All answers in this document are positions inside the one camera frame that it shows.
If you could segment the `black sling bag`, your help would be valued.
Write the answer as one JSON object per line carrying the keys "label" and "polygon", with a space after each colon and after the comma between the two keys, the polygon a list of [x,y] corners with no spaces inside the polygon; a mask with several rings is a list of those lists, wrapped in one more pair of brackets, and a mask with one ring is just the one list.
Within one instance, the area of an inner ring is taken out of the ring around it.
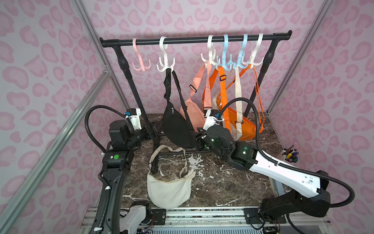
{"label": "black sling bag", "polygon": [[[170,102],[172,78],[174,78],[176,88],[178,91],[183,112],[182,114],[179,111],[177,111],[173,104]],[[166,69],[164,86],[166,89],[164,99],[167,101],[167,106],[165,108],[162,118],[162,130],[165,136],[175,145],[188,149],[195,148],[196,132],[194,131],[191,119],[187,112],[187,106],[182,95],[177,75],[175,71],[172,71],[170,68]]]}

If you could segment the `cream white sling bag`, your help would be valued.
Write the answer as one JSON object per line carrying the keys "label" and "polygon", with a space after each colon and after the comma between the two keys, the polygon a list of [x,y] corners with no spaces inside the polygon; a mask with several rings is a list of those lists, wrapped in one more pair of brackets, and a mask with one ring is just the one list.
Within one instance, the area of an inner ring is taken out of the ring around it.
{"label": "cream white sling bag", "polygon": [[192,179],[196,176],[196,171],[190,169],[185,176],[182,176],[184,170],[188,168],[185,162],[184,168],[180,171],[180,177],[172,181],[163,181],[147,174],[147,191],[152,203],[162,209],[173,209],[181,206],[189,200],[191,196]]}

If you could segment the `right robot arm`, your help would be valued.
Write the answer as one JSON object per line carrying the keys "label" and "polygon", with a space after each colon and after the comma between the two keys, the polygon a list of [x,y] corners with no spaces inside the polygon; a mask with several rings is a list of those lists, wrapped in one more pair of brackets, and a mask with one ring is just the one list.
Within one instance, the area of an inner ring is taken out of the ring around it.
{"label": "right robot arm", "polygon": [[262,200],[258,213],[263,219],[276,219],[285,214],[303,212],[314,217],[324,217],[330,208],[327,186],[317,176],[280,166],[280,161],[267,153],[260,153],[257,146],[245,141],[234,141],[230,131],[214,125],[196,136],[197,146],[206,148],[228,165],[259,173],[275,179],[291,188],[276,198]]}

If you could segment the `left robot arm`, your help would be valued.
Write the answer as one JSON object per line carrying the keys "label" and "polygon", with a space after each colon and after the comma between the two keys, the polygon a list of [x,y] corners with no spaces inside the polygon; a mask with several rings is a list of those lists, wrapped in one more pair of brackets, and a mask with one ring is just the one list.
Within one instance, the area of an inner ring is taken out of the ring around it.
{"label": "left robot arm", "polygon": [[135,150],[146,140],[158,143],[158,132],[151,123],[135,130],[129,120],[118,120],[110,124],[109,134],[111,141],[98,174],[103,186],[90,233],[138,234],[141,228],[155,224],[157,214],[152,212],[147,200],[133,202],[127,213],[121,214],[123,188]]}

